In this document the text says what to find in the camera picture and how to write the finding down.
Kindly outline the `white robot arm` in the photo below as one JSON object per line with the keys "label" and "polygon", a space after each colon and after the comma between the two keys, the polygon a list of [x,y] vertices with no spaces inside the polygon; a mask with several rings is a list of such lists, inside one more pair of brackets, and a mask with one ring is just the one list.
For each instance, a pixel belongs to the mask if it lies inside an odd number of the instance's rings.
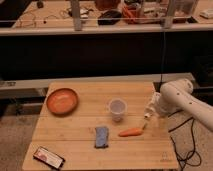
{"label": "white robot arm", "polygon": [[188,79],[178,79],[161,85],[160,93],[154,102],[160,116],[181,109],[213,132],[213,106],[192,96],[193,84]]}

